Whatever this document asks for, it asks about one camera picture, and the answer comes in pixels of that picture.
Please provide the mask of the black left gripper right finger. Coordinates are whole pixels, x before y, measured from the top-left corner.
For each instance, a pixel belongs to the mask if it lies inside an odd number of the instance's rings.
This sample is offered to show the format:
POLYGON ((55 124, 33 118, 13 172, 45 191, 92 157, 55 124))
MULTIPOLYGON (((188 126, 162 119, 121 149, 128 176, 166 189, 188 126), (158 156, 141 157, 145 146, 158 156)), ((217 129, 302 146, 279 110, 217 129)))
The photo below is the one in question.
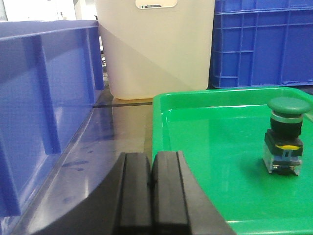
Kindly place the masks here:
POLYGON ((233 235, 206 196, 182 151, 159 151, 152 168, 156 235, 233 235))

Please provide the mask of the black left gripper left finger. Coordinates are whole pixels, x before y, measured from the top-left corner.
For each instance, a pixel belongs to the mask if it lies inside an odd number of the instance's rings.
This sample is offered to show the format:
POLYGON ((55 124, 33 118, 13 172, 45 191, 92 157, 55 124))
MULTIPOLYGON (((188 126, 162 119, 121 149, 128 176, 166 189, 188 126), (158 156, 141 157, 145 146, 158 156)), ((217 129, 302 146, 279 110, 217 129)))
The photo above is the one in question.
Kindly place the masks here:
POLYGON ((150 164, 144 153, 121 153, 96 189, 38 235, 150 235, 150 164))

